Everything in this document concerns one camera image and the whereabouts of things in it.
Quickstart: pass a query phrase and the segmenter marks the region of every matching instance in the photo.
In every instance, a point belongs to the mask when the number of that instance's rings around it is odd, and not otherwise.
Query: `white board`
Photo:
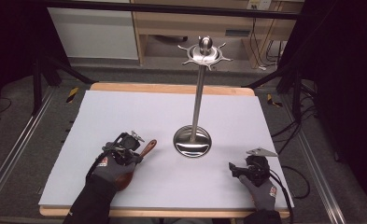
[[[175,150],[173,137],[178,129],[191,125],[194,100],[193,94],[87,91],[39,204],[71,205],[105,143],[136,131],[146,141],[138,153],[151,139],[158,144],[136,166],[130,186],[116,194],[112,207],[254,208],[228,163],[246,167],[246,151],[257,147],[275,152],[259,99],[203,95],[198,125],[209,132],[212,147],[205,156],[190,159]],[[278,158],[268,161],[288,189]],[[275,185],[275,208],[286,209],[282,190]]]

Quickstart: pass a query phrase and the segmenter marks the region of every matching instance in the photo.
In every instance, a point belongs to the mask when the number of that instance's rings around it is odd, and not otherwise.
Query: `round metal base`
[[[212,139],[205,129],[197,126],[195,139],[191,140],[191,125],[188,125],[177,130],[174,136],[174,146],[183,156],[198,158],[209,151]]]

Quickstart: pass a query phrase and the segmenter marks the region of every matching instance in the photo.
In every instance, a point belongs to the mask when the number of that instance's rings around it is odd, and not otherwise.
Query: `gray glove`
[[[134,168],[134,162],[125,166],[117,164],[109,152],[102,159],[102,161],[98,163],[92,174],[98,175],[106,181],[114,183],[117,178],[119,178],[121,175],[132,172]]]
[[[270,179],[267,179],[259,187],[254,186],[245,175],[240,175],[239,181],[247,187],[259,211],[263,209],[267,211],[275,210],[276,186],[271,183]]]

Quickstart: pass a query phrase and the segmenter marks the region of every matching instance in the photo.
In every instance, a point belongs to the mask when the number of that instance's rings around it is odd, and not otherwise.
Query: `stainless steel stand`
[[[199,64],[192,125],[180,128],[177,130],[174,136],[174,146],[176,150],[189,158],[198,158],[204,156],[212,146],[212,139],[209,133],[205,129],[198,126],[206,68],[211,70],[210,66],[220,62],[221,60],[231,61],[231,59],[224,58],[220,50],[220,48],[225,44],[218,48],[215,48],[212,45],[212,39],[209,36],[206,36],[203,38],[200,37],[199,44],[191,46],[188,49],[178,46],[180,49],[187,51],[187,56],[189,58],[189,60],[183,64]]]

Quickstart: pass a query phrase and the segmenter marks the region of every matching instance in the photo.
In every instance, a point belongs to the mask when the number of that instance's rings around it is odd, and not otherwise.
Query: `black sleeve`
[[[116,192],[114,184],[93,175],[70,208],[64,224],[106,224]]]
[[[281,217],[276,211],[261,210],[244,218],[244,224],[281,224]]]

